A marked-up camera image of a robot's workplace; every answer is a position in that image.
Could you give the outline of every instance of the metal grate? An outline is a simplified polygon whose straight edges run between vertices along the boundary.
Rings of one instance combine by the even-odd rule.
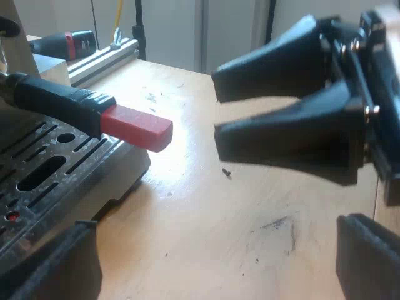
[[[0,256],[120,143],[50,117],[12,136],[0,141]]]

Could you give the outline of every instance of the drip tray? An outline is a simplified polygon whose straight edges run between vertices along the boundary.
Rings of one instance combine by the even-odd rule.
[[[89,137],[51,117],[1,137],[0,270],[120,199],[149,165],[141,148]]]

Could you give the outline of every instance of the wooden table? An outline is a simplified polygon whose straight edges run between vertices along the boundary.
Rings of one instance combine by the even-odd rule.
[[[209,76],[140,60],[92,89],[174,121],[171,145],[151,154],[140,187],[98,226],[100,299],[343,299],[336,218],[374,216],[374,168],[359,171],[357,186],[341,187],[220,162],[214,145],[214,123],[293,99],[222,106]]]

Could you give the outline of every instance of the white wall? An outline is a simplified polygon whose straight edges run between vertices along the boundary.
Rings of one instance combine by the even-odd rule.
[[[15,0],[27,34],[47,36],[80,29],[94,31],[90,0]],[[200,71],[203,0],[144,0],[147,60]],[[117,0],[94,0],[100,48],[111,42]],[[136,24],[134,0],[124,0],[120,27],[132,37]]]
[[[261,46],[265,40],[268,0],[207,0],[205,73]]]
[[[26,34],[48,36],[57,28],[52,0],[14,0]]]
[[[340,15],[344,20],[359,24],[360,14],[378,4],[395,3],[397,0],[276,0],[272,38],[288,30],[307,14],[317,18]]]

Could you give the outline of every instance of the red and black object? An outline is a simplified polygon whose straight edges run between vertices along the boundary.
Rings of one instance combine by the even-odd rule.
[[[91,30],[71,31],[29,42],[32,53],[72,61],[96,52],[96,38]]]
[[[10,105],[64,121],[95,138],[100,138],[102,133],[110,134],[129,144],[159,152],[173,136],[172,121],[118,105],[107,94],[63,86],[23,73],[5,75],[0,91]]]

